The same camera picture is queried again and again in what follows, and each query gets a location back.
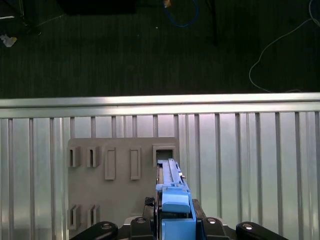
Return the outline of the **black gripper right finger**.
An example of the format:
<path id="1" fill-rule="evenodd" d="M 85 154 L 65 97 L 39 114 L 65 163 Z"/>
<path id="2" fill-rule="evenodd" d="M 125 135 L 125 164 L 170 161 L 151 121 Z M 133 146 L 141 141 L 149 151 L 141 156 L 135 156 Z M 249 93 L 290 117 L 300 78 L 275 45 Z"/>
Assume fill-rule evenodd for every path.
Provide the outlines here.
<path id="1" fill-rule="evenodd" d="M 217 217 L 207 217 L 197 199 L 192 200 L 197 240 L 283 240 L 284 237 L 254 222 L 244 221 L 235 229 Z"/>

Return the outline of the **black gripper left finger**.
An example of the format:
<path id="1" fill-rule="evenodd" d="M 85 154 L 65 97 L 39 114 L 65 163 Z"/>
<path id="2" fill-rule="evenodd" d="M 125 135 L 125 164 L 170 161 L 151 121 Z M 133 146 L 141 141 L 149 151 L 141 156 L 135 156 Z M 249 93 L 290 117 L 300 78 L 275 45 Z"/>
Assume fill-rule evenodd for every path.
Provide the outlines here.
<path id="1" fill-rule="evenodd" d="M 146 197 L 142 216 L 127 218 L 121 227 L 110 221 L 101 221 L 83 232 L 73 236 L 72 240 L 154 240 L 155 199 Z"/>

